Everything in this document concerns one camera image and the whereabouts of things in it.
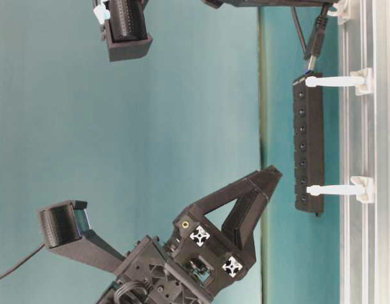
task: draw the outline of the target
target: gripper jaw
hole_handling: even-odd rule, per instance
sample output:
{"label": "gripper jaw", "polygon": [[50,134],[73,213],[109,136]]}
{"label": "gripper jaw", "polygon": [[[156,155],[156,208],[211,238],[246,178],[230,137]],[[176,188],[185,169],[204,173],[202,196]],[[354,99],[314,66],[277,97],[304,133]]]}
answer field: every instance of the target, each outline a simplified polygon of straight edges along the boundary
{"label": "gripper jaw", "polygon": [[[175,219],[165,249],[182,267],[203,268],[209,275],[203,286],[213,296],[255,264],[253,232],[281,176],[274,166],[253,172],[189,205]],[[219,230],[206,215],[233,200]]]}

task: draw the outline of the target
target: teal wall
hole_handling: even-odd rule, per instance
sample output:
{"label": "teal wall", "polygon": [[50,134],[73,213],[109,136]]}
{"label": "teal wall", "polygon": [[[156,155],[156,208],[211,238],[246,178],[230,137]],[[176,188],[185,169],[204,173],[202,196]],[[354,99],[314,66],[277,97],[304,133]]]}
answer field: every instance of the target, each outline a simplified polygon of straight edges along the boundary
{"label": "teal wall", "polygon": [[[0,1],[0,273],[42,241],[42,206],[87,200],[125,252],[260,166],[256,9],[150,1],[149,55],[118,63],[92,9]],[[259,303],[259,267],[216,303]],[[94,303],[112,278],[44,250],[0,282],[0,303]]]}
{"label": "teal wall", "polygon": [[[317,9],[298,9],[306,40]],[[292,81],[302,74],[302,51],[289,8],[261,10],[264,160],[283,172],[265,214],[265,304],[339,303],[339,199],[325,198],[320,218],[294,208]],[[329,21],[318,71],[337,75],[337,22]],[[324,90],[325,183],[339,182],[337,89]]]}

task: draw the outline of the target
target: blue-green backdrop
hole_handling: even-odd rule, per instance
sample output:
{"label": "blue-green backdrop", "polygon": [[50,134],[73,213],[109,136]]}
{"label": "blue-green backdrop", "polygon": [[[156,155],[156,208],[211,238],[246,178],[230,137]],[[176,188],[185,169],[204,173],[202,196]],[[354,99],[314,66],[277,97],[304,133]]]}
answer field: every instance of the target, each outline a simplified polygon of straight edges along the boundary
{"label": "blue-green backdrop", "polygon": [[[87,200],[124,253],[260,167],[257,9],[150,1],[149,55],[118,63],[92,9],[0,1],[0,273],[42,241],[42,206]],[[259,273],[216,303],[259,303]],[[94,303],[112,279],[43,251],[0,282],[0,303]]]}

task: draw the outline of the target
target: cable connector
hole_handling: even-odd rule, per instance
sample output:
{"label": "cable connector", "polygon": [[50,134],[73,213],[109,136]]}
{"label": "cable connector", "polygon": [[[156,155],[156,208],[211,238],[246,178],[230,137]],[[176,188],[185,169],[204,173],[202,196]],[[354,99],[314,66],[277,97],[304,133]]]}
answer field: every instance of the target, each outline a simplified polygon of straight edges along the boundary
{"label": "cable connector", "polygon": [[328,9],[329,4],[325,3],[320,15],[316,18],[315,24],[313,25],[308,46],[304,53],[304,59],[308,61],[306,67],[307,71],[313,71],[315,69],[317,58],[319,58],[322,53],[324,38],[326,36]]}

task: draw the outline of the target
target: white cable clip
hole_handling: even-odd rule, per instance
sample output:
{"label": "white cable clip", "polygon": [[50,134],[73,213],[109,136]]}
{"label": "white cable clip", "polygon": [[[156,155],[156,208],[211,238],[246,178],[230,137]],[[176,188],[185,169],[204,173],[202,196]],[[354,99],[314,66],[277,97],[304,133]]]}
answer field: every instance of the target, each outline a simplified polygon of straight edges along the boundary
{"label": "white cable clip", "polygon": [[350,5],[350,0],[340,0],[338,3],[333,4],[335,11],[328,11],[327,15],[337,17],[337,23],[342,25],[351,19]]}
{"label": "white cable clip", "polygon": [[374,77],[371,68],[364,68],[351,72],[350,76],[321,77],[310,76],[306,78],[308,87],[355,87],[357,96],[370,94],[374,91]]}
{"label": "white cable clip", "polygon": [[106,9],[105,2],[108,0],[100,0],[100,4],[93,9],[93,13],[99,21],[100,25],[105,24],[105,20],[110,19],[110,11]]}
{"label": "white cable clip", "polygon": [[321,194],[355,195],[357,201],[363,204],[373,203],[375,194],[374,179],[365,176],[352,176],[350,179],[353,185],[313,185],[307,187],[306,192],[313,196]]}

